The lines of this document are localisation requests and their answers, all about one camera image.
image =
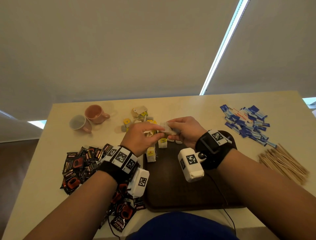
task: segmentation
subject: black cable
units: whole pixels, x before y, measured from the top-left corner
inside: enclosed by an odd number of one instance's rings
[[[109,219],[109,217],[107,218],[107,222],[109,223],[109,226],[110,226],[110,229],[111,229],[111,232],[113,233],[113,235],[116,236],[116,237],[118,237],[118,240],[121,240],[121,238],[113,232],[112,227],[111,227],[111,224],[110,224],[110,219]]]
[[[215,184],[216,188],[218,189],[218,191],[220,192],[220,194],[221,194],[222,197],[224,198],[224,200],[225,200],[225,202],[226,202],[226,205],[228,206],[228,202],[227,202],[227,200],[226,200],[224,194],[221,192],[221,190],[220,190],[219,187],[217,186],[215,180],[214,180],[214,179],[212,178],[212,176],[209,175],[208,173],[205,173],[205,174],[208,175],[208,176],[211,178],[211,180],[212,180],[213,183]],[[236,235],[236,228],[235,228],[235,223],[234,223],[234,221],[232,220],[232,218],[230,217],[230,215],[226,212],[226,210],[225,210],[224,207],[223,207],[223,210],[225,211],[225,213],[227,214],[227,216],[228,216],[228,217],[230,218],[230,220],[232,221],[232,223],[233,223],[233,225],[234,225],[235,236],[237,236],[237,235]]]

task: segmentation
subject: wooden floor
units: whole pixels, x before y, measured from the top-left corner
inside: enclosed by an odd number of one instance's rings
[[[0,143],[0,239],[8,223],[38,139]]]

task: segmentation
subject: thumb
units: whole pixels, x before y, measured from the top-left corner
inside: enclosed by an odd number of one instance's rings
[[[170,122],[168,126],[171,128],[176,128],[182,131],[184,129],[185,123],[178,123],[178,122]]]
[[[156,143],[159,139],[161,138],[164,138],[165,134],[160,132],[160,133],[157,133],[155,135],[153,135],[152,137],[147,137],[149,143],[152,145],[154,143]]]

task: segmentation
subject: blue shirt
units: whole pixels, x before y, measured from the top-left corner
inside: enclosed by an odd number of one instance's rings
[[[238,240],[234,233],[226,226],[215,221],[185,212],[169,212],[159,215],[128,240],[140,239],[228,239]]]

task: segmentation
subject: mug handle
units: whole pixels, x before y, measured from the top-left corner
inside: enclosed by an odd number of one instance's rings
[[[104,112],[104,113],[102,113],[102,116],[103,116],[103,117],[105,117],[105,119],[109,119],[109,118],[110,118],[110,115],[109,115],[109,114],[107,114],[107,113],[105,113],[105,112]]]
[[[83,127],[82,130],[84,130],[84,131],[87,132],[87,133],[92,133],[91,130],[88,129],[88,128],[86,128],[86,127]]]

